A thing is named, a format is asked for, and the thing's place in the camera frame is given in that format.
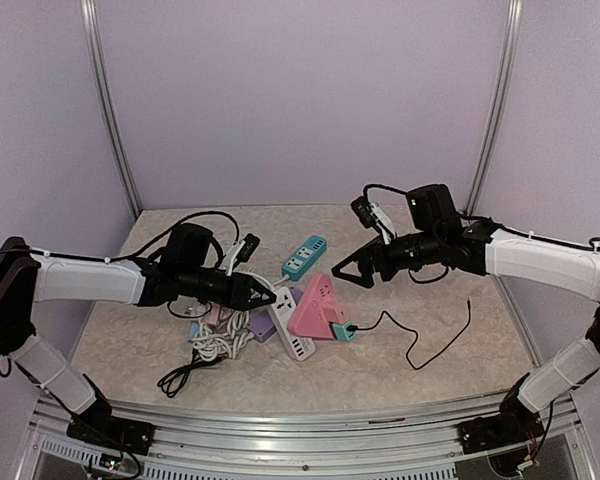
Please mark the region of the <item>pink triangular power strip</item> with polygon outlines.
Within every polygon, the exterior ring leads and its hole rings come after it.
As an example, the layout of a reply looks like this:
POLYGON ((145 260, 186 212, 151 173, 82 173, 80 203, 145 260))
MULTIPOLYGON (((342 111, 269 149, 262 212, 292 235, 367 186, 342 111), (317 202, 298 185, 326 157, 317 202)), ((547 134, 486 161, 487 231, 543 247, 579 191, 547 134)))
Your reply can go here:
POLYGON ((292 314, 288 325, 290 333, 303 338, 335 340, 322 310, 324 301, 331 297, 338 299, 330 276, 314 275, 292 314))

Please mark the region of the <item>teal plug adapter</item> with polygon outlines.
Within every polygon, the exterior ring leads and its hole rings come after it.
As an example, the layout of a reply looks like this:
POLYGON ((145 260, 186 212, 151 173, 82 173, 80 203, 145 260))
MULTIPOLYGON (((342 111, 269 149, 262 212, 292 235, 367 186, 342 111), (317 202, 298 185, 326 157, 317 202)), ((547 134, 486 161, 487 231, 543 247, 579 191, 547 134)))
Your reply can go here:
POLYGON ((331 322, 330 329, 335 340, 349 343, 356 339, 358 327, 351 322, 344 324, 331 322))

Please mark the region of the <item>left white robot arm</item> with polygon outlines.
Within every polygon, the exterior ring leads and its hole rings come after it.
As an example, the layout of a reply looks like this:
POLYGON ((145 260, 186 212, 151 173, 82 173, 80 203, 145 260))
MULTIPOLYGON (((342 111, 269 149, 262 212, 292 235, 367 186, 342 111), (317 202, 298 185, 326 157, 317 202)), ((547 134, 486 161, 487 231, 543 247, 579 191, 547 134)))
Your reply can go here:
POLYGON ((147 257, 58 254, 35 250, 21 237, 7 239, 0 249, 0 356, 52 394, 101 445, 119 436, 119 421, 99 389, 36 332, 31 321, 35 303, 80 300, 158 307, 188 297, 248 312, 275 300, 271 288, 234 269, 258 246, 256 237, 235 243, 212 267, 205 260, 217 241, 209 229, 181 223, 166 238, 166 245, 147 257))

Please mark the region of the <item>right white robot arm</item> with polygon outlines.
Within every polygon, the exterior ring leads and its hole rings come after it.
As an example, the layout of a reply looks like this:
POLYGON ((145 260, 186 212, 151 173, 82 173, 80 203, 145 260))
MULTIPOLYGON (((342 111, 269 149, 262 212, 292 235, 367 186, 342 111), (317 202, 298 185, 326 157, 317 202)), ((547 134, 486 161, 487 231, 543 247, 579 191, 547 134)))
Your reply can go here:
POLYGON ((415 232, 403 236, 366 194, 351 209, 377 237, 332 269, 334 277, 371 288, 376 277, 388 282, 401 270, 414 273, 440 264, 480 276, 515 277, 571 291, 597 303, 583 338, 521 379, 493 419, 491 433, 503 444, 515 442, 537 414, 600 369, 600 237, 575 244, 520 232, 489 217, 459 213, 444 184, 404 193, 415 232))

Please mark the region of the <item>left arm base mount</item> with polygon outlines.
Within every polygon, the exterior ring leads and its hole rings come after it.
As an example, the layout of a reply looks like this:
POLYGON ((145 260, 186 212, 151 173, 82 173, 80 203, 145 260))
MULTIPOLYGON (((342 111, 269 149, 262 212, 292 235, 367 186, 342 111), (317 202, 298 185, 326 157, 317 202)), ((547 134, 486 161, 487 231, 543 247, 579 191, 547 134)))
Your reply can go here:
POLYGON ((72 420, 68 437, 124 453, 146 456, 152 445, 156 427, 148 422, 111 417, 103 426, 90 426, 72 420))

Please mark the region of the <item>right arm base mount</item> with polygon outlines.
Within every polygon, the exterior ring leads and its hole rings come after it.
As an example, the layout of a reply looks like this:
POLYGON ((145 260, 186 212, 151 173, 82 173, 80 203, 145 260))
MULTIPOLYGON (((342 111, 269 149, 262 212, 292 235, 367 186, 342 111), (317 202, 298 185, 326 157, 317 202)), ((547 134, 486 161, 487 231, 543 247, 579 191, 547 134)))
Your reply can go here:
POLYGON ((519 421, 512 415, 497 414, 461 422, 457 431, 463 453, 473 454, 539 438, 544 428, 538 415, 519 421))

